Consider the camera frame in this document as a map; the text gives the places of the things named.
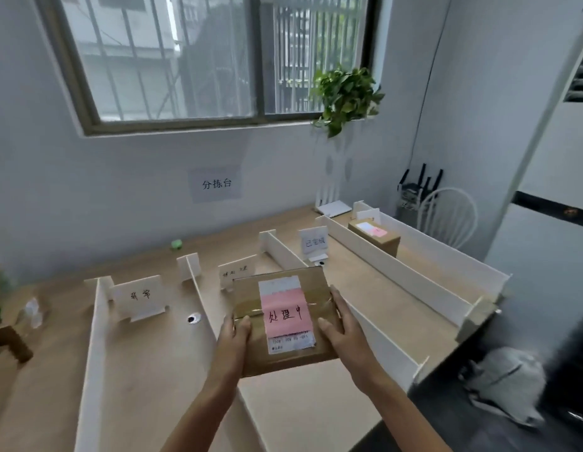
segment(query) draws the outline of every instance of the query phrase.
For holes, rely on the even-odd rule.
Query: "leaves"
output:
[[[325,109],[313,125],[327,127],[328,138],[338,135],[348,121],[378,114],[379,103],[384,98],[379,91],[381,86],[373,89],[375,80],[367,68],[347,72],[338,65],[325,73],[317,70],[314,84],[311,96],[322,102]]]

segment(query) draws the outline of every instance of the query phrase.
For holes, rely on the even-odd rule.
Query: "small cardboard box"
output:
[[[291,276],[297,276],[300,280],[300,286],[306,297],[308,312],[313,323],[316,344],[314,347],[307,349],[269,354],[258,283]],[[252,332],[248,338],[246,359],[243,365],[243,377],[256,376],[267,372],[279,371],[280,369],[294,368],[303,364],[324,362],[337,358],[331,343],[321,334],[317,322],[318,318],[322,317],[329,320],[337,330],[343,331],[340,316],[333,302],[333,297],[321,266],[235,279],[233,281],[233,289],[235,297],[233,318],[235,323],[243,319],[244,316],[250,316],[252,321]]]
[[[387,254],[394,258],[396,257],[398,245],[401,242],[401,237],[398,233],[378,225],[373,219],[351,220],[348,223],[348,228]]]

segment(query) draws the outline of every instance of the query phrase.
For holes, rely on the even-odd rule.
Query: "white chair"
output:
[[[459,249],[478,226],[478,208],[465,190],[444,187],[429,194],[419,205],[417,229]]]

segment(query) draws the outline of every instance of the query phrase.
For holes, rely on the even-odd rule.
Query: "barcode label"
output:
[[[309,347],[314,347],[316,344],[314,333],[311,331],[277,336],[269,338],[267,342],[269,344],[269,355],[307,349]]]

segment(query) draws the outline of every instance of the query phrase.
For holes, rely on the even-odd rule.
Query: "hand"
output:
[[[233,314],[228,314],[220,327],[212,366],[202,391],[224,397],[228,403],[227,409],[235,398],[235,388],[242,376],[246,344],[251,329],[249,316],[245,316],[235,327]]]
[[[361,325],[352,315],[338,289],[331,286],[331,294],[340,311],[344,333],[337,331],[328,320],[323,318],[319,318],[319,328],[333,345],[357,388],[364,394],[370,395],[378,382],[389,380],[389,376],[373,355]]]

